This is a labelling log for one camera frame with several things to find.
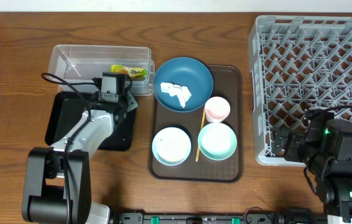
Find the yellow green snack wrapper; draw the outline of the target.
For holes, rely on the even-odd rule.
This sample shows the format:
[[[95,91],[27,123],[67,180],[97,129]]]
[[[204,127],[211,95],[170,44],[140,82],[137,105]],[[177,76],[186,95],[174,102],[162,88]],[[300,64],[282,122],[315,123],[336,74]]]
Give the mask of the yellow green snack wrapper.
[[[122,73],[129,75],[132,79],[134,78],[145,78],[147,76],[147,70],[141,67],[127,67],[124,65],[111,65],[110,72]]]

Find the white tissue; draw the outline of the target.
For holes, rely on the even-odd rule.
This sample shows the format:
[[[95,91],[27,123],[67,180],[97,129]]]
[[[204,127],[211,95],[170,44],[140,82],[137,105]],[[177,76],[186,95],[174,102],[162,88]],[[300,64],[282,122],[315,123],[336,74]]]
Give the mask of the white tissue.
[[[182,108],[186,106],[187,101],[192,96],[187,86],[180,86],[174,83],[162,82],[160,89],[162,93],[168,93],[171,97],[176,96]]]

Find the mint green small bowl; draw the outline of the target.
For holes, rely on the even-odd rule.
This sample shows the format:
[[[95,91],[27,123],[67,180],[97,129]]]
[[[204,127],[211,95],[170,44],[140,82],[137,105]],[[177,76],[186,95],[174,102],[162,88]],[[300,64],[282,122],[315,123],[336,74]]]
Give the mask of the mint green small bowl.
[[[214,161],[222,161],[231,157],[237,145],[236,134],[224,123],[207,124],[198,135],[200,152]]]

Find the white pink cup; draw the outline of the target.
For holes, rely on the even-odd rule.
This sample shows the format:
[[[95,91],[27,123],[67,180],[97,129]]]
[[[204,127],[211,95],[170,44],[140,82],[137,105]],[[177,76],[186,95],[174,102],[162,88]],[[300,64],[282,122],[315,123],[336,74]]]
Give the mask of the white pink cup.
[[[230,104],[220,96],[214,96],[205,103],[205,116],[209,123],[221,123],[230,112]]]

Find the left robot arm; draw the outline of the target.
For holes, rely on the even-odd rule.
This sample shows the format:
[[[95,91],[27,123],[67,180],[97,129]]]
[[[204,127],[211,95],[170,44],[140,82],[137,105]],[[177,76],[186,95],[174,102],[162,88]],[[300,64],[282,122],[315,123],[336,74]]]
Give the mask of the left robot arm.
[[[79,122],[50,147],[35,147],[27,157],[22,217],[34,223],[109,223],[107,205],[91,199],[90,159],[127,113],[137,107],[131,77],[110,74],[95,80],[100,90],[90,100],[76,91],[86,110]]]

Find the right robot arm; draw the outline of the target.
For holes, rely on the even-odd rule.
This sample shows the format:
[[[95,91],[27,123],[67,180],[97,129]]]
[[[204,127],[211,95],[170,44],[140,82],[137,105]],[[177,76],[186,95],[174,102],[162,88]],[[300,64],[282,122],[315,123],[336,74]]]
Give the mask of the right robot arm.
[[[322,201],[327,215],[344,222],[352,219],[352,122],[336,119],[337,107],[307,110],[306,131],[273,128],[272,153],[305,164],[304,174],[312,173],[312,192]]]

